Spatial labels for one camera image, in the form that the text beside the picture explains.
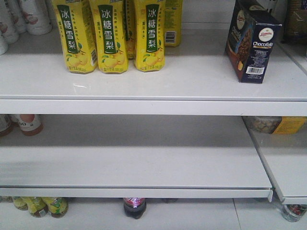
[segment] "chocolate box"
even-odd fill
[[[240,82],[263,82],[281,26],[257,1],[236,0],[226,53]]]

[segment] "yellow package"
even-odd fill
[[[123,0],[90,0],[96,31],[98,66],[104,73],[128,69]]]
[[[124,0],[125,8],[125,33],[127,41],[127,53],[128,59],[134,59],[134,47],[135,47],[135,13],[133,0]]]
[[[72,73],[89,73],[97,67],[97,54],[90,26],[88,0],[52,0],[61,37],[64,61]]]
[[[178,46],[181,42],[182,1],[165,2],[165,46]]]
[[[164,58],[165,0],[134,0],[136,47],[134,65],[144,72],[160,70]]]

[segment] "shelf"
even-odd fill
[[[288,222],[281,215],[282,205],[276,199],[267,200],[234,199],[241,230],[301,230],[306,229],[306,214],[295,223]]]
[[[239,83],[227,30],[183,30],[159,72],[69,73],[58,31],[22,34],[0,57],[3,114],[307,115],[307,77],[275,46],[263,84]]]
[[[70,202],[67,214],[61,219],[47,214],[31,217],[17,210],[12,203],[0,203],[2,229],[126,229],[126,230],[240,230],[233,200],[180,199],[164,204],[160,199],[148,199],[147,210],[139,220],[124,214],[120,199],[77,198]]]
[[[0,195],[268,197],[272,185],[241,117],[46,115],[1,138]]]
[[[280,200],[307,204],[307,130],[293,135],[250,133]]]

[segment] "barcode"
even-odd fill
[[[93,60],[93,63],[95,63],[97,61],[97,54],[96,54],[96,50],[93,50],[91,52],[91,55],[92,55],[92,60]]]
[[[264,72],[264,67],[263,68],[256,68],[256,67],[251,67],[251,66],[248,66],[248,69],[246,70],[246,73],[247,74],[263,74]]]
[[[167,31],[165,33],[166,43],[176,43],[176,31]]]

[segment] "white bottle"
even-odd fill
[[[9,48],[9,45],[5,41],[4,37],[2,36],[1,30],[0,30],[0,55],[8,51],[8,48]]]
[[[13,16],[14,25],[18,33],[22,34],[27,31],[25,21],[17,0],[7,0],[10,11]]]
[[[0,0],[0,31],[8,44],[17,42],[19,34],[13,24],[12,15],[6,0]]]
[[[32,35],[44,35],[51,31],[45,0],[19,0],[27,31]]]

